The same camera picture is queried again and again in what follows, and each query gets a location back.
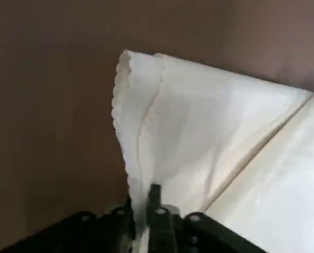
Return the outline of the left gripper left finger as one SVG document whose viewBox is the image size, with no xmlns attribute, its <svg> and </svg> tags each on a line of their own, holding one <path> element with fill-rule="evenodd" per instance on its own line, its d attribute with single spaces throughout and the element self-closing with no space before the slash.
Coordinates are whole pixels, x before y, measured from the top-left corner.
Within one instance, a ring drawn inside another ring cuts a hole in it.
<svg viewBox="0 0 314 253">
<path fill-rule="evenodd" d="M 79 211 L 0 252 L 132 252 L 135 223 L 131 199 L 102 216 Z"/>
</svg>

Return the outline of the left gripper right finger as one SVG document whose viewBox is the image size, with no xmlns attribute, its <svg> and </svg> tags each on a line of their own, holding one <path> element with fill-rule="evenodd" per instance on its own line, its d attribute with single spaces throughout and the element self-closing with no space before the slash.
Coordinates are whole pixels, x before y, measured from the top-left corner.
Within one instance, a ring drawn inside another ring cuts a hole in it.
<svg viewBox="0 0 314 253">
<path fill-rule="evenodd" d="M 148 252 L 265 252 L 202 212 L 184 218 L 179 209 L 161 203 L 161 185 L 148 194 Z"/>
</svg>

